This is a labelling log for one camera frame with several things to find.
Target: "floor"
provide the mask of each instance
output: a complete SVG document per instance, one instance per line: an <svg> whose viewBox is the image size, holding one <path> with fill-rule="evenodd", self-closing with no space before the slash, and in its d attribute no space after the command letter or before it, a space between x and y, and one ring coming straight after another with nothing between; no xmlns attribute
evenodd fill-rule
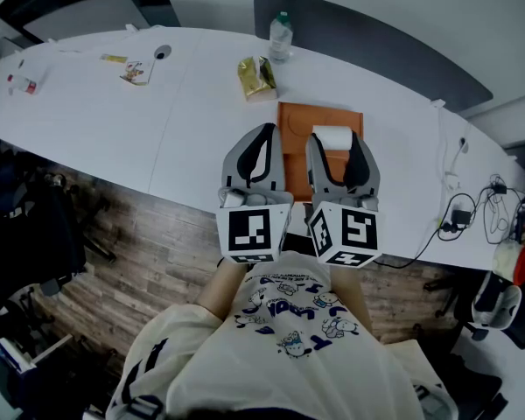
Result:
<svg viewBox="0 0 525 420"><path fill-rule="evenodd" d="M80 188L73 197L79 218L100 196L110 201L110 209L99 213L86 233L117 260L109 264L87 251L87 273L54 297L36 290L37 305L55 317L57 333L83 335L99 349L114 348L122 362L144 324L170 305L192 302L214 273L221 258L214 215L59 165L50 170ZM397 263L394 257L382 259ZM379 269L373 264L359 272L379 341L413 338L416 323L430 331L454 326L452 316L434 316L447 291L423 291L425 282L448 274L441 267L416 262L406 269Z"/></svg>

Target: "white table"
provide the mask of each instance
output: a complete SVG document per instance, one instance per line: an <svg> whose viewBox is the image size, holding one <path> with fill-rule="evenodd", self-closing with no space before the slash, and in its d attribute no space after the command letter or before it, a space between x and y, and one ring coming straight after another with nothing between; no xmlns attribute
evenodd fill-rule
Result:
<svg viewBox="0 0 525 420"><path fill-rule="evenodd" d="M147 60L162 44L171 45L172 54L157 62L147 87L132 87L118 79L120 66L98 60L102 53ZM0 65L0 138L122 186L213 212L227 152L255 126L277 119L276 101L244 101L236 74L239 60L266 50L267 42L254 36L184 28L37 45ZM280 101L364 114L364 139L381 172L385 253L414 257L434 231L442 193L444 204L451 197L441 184L444 140L445 169L459 139L469 143L455 168L461 191L476 199L494 173L508 186L524 188L523 169L460 116L442 109L438 121L430 101L406 87L323 54L292 50L288 63L273 66ZM45 74L45 82L36 95L8 96L6 77L22 58L25 75ZM506 201L513 212L515 196ZM293 218L290 231L304 233L300 206ZM434 239L421 259L489 270L493 254L479 216L458 241Z"/></svg>

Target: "cartoon print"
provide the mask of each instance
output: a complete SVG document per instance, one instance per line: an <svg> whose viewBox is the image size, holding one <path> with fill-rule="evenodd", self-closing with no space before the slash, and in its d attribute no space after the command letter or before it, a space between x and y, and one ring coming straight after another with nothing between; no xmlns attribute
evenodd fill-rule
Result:
<svg viewBox="0 0 525 420"><path fill-rule="evenodd" d="M266 324L266 320L259 316L240 316L235 314L235 323L237 328L245 328L246 324Z"/></svg>
<svg viewBox="0 0 525 420"><path fill-rule="evenodd" d="M248 301L251 302L254 306L261 306L263 304L263 293L266 291L266 288L261 288L255 294L248 298Z"/></svg>
<svg viewBox="0 0 525 420"><path fill-rule="evenodd" d="M292 296L294 292L298 292L298 286L295 283L280 282L278 290L288 296Z"/></svg>
<svg viewBox="0 0 525 420"><path fill-rule="evenodd" d="M343 318L329 318L323 321L321 328L326 333L327 338L344 338L344 332L359 334L358 326L354 322Z"/></svg>
<svg viewBox="0 0 525 420"><path fill-rule="evenodd" d="M326 306L333 306L334 303L339 301L339 297L334 292L323 292L313 298L313 303L319 308L325 308Z"/></svg>
<svg viewBox="0 0 525 420"><path fill-rule="evenodd" d="M310 354L312 350L310 348L305 348L304 343L299 338L299 332L291 332L286 336L282 342L278 343L279 347L283 347L288 356L293 356L294 358L300 358L305 354Z"/></svg>

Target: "person's arm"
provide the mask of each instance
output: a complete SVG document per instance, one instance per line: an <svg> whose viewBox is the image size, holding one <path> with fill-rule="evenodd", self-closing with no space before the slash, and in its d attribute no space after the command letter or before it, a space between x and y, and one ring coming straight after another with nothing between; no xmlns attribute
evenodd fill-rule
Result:
<svg viewBox="0 0 525 420"><path fill-rule="evenodd" d="M239 285L247 273L247 268L247 264L230 262L224 258L194 303L203 306L217 318L225 320Z"/></svg>
<svg viewBox="0 0 525 420"><path fill-rule="evenodd" d="M339 296L346 308L371 333L371 318L361 291L358 270L331 266L331 290Z"/></svg>

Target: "person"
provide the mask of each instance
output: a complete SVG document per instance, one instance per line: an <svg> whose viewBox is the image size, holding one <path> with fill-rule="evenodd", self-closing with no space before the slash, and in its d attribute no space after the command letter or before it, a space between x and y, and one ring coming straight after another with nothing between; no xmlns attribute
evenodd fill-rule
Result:
<svg viewBox="0 0 525 420"><path fill-rule="evenodd" d="M136 337L107 419L424 418L371 333L357 269L292 251L250 271L224 259L194 304Z"/></svg>

